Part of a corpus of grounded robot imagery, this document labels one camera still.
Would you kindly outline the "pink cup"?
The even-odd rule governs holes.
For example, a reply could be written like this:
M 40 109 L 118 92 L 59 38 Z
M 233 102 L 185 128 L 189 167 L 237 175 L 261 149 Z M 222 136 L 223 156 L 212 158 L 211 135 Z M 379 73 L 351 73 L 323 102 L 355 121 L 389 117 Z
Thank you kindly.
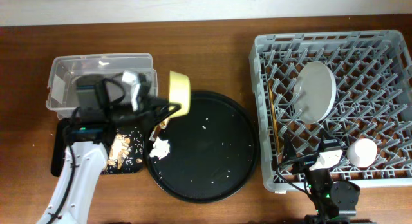
M 346 157 L 356 167 L 369 167 L 377 155 L 377 145 L 373 140 L 360 138 L 349 146 Z

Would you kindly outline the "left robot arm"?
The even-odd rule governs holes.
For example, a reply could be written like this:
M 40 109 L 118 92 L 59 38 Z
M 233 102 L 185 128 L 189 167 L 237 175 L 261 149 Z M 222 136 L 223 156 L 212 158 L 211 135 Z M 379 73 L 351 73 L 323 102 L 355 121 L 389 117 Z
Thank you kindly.
M 124 71 L 120 78 L 85 75 L 76 82 L 79 106 L 61 131 L 64 164 L 39 223 L 87 222 L 118 128 L 137 126 L 150 135 L 164 120 L 189 112 L 191 85 L 184 74 L 170 72 L 168 98 L 150 95 L 144 74 Z

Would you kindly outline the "food scraps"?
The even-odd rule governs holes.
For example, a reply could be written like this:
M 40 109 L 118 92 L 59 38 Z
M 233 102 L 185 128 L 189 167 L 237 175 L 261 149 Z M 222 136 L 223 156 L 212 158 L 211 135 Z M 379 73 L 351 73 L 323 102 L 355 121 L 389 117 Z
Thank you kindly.
M 139 137 L 117 134 L 101 174 L 137 173 L 144 167 L 143 141 Z

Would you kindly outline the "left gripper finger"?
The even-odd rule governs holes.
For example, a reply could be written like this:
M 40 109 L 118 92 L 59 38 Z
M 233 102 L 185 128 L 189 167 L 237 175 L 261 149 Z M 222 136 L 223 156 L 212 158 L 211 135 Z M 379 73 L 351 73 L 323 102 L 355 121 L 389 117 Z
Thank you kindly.
M 156 126 L 158 126 L 161 122 L 163 122 L 167 118 L 171 118 L 171 116 L 179 110 L 180 108 L 173 107 L 172 109 L 162 108 L 162 109 L 157 109 L 157 110 L 152 111 L 151 114 L 153 116 L 153 123 L 152 123 L 153 126 L 151 130 L 154 131 L 156 129 Z
M 155 97 L 151 102 L 155 110 L 159 112 L 175 113 L 182 108 L 180 103 L 170 102 L 166 98 Z

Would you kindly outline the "yellow bowl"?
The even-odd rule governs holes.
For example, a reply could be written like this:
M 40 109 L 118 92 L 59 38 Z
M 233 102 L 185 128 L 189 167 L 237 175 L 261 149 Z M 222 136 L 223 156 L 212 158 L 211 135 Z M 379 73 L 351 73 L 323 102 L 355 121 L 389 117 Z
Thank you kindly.
M 180 109 L 173 113 L 170 118 L 184 116 L 189 112 L 191 103 L 191 85 L 188 76 L 170 71 L 169 102 L 180 105 Z

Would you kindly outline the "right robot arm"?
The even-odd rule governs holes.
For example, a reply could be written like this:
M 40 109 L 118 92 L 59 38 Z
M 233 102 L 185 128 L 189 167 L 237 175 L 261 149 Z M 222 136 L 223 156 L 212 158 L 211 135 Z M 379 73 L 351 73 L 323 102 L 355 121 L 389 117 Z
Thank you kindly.
M 349 223 L 356 215 L 361 189 L 348 180 L 333 181 L 330 169 L 340 162 L 343 150 L 338 139 L 321 132 L 317 149 L 298 156 L 290 137 L 285 134 L 283 157 L 277 165 L 277 175 L 284 180 L 281 170 L 291 167 L 292 174 L 304 174 L 303 188 L 291 182 L 292 187 L 305 193 L 314 204 L 315 215 L 306 215 L 304 223 Z

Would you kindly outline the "grey round plate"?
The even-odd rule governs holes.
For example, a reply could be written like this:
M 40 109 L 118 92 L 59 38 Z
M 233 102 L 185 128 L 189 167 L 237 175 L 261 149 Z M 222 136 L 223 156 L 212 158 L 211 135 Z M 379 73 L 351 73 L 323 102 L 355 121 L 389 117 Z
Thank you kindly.
M 336 98 L 337 85 L 331 69 L 319 61 L 308 63 L 299 73 L 293 90 L 299 95 L 294 109 L 299 119 L 313 124 L 326 118 Z

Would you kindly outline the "gold foil wrapper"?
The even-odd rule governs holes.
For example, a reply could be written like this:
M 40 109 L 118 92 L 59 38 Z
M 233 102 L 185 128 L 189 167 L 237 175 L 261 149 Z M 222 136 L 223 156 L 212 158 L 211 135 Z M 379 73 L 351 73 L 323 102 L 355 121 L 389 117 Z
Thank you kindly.
M 155 126 L 149 137 L 149 141 L 155 142 L 158 135 L 160 134 L 160 131 L 167 127 L 169 121 L 170 118 L 166 118 L 165 120 L 161 121 L 157 126 Z

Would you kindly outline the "white tissue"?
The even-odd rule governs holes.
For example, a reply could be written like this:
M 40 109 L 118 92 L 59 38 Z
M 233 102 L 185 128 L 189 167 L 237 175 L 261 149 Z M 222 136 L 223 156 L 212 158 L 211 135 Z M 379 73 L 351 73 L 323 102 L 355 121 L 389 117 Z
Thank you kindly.
M 159 137 L 153 143 L 153 148 L 149 153 L 150 158 L 158 158 L 161 160 L 170 153 L 170 144 L 168 140 L 162 140 Z

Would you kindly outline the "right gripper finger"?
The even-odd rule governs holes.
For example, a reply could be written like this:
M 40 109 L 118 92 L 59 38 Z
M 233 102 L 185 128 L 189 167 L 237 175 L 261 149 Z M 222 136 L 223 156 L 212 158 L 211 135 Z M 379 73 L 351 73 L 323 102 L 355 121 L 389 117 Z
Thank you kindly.
M 289 135 L 285 133 L 283 135 L 283 139 L 284 139 L 284 146 L 283 146 L 282 162 L 286 163 L 287 161 L 296 158 L 296 152 L 295 152 L 294 146 L 293 146 L 293 144 L 290 140 Z
M 318 151 L 327 152 L 336 150 L 341 150 L 340 142 L 323 129 L 321 131 L 321 141 L 319 142 Z

